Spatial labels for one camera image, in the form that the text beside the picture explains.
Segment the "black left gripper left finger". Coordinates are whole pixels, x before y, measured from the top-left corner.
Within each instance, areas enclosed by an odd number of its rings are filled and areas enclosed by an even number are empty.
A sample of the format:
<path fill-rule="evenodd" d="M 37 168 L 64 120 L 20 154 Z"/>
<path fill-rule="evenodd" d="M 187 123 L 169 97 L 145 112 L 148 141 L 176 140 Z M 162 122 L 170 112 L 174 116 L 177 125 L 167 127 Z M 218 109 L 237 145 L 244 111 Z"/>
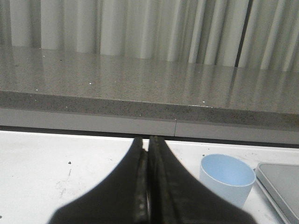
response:
<path fill-rule="evenodd" d="M 51 224 L 147 224 L 148 155 L 134 138 L 115 169 L 80 198 L 59 208 Z"/>

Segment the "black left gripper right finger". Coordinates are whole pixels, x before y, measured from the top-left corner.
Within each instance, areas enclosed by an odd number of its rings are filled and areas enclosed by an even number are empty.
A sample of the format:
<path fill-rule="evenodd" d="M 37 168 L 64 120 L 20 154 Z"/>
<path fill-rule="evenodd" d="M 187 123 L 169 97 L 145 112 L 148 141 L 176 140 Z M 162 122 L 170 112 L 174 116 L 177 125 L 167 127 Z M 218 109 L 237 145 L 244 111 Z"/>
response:
<path fill-rule="evenodd" d="M 165 140 L 151 136 L 148 148 L 149 217 L 152 224 L 254 224 L 244 210 L 200 183 Z"/>

